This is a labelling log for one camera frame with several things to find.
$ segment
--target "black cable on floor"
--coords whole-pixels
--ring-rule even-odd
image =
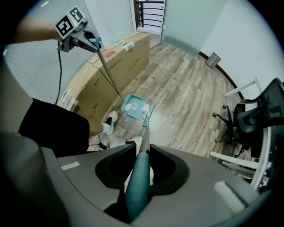
[[[94,146],[94,145],[98,145],[99,146],[99,144],[90,144],[89,146]],[[89,152],[98,152],[98,151],[101,151],[101,149],[99,149],[97,151],[89,151]]]
[[[58,98],[59,98],[59,94],[60,94],[60,90],[61,90],[62,65],[61,65],[60,51],[58,51],[58,58],[59,58],[59,65],[60,65],[60,78],[59,78],[59,90],[58,90],[58,94],[57,94],[55,105],[57,104],[57,101],[58,101]]]
[[[99,143],[98,144],[89,144],[89,146],[94,146],[94,145],[98,145],[101,149],[106,150],[107,146],[105,146],[102,142],[101,142],[101,137],[99,135],[97,135],[99,137]]]

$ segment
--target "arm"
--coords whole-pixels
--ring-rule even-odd
[[[25,43],[55,39],[61,41],[61,37],[53,24],[32,18],[24,18],[18,25],[12,43]]]

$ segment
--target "foot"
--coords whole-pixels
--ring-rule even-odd
[[[135,142],[136,143],[136,155],[137,155],[139,153],[142,140],[143,140],[143,137],[135,136],[131,140],[126,141],[125,143],[129,144],[129,143]]]
[[[110,135],[114,131],[114,123],[116,122],[118,114],[115,110],[111,111],[110,114],[107,116],[105,121],[106,124],[110,126],[110,131],[106,133],[106,135]]]

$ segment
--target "metal trash can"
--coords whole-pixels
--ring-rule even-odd
[[[220,61],[221,58],[213,52],[211,56],[206,60],[206,64],[213,69]]]

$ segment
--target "black cable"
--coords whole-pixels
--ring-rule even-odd
[[[58,51],[58,58],[59,58],[59,65],[60,65],[60,78],[59,78],[59,90],[58,90],[58,94],[57,94],[55,105],[57,104],[57,101],[58,101],[58,98],[59,98],[59,94],[60,94],[60,90],[61,90],[62,65],[61,65],[60,51]]]
[[[101,137],[99,135],[97,135],[99,137],[99,142],[101,142]]]
[[[90,152],[98,152],[98,151],[101,151],[100,146],[99,146],[99,150],[97,150],[97,151],[90,151]]]

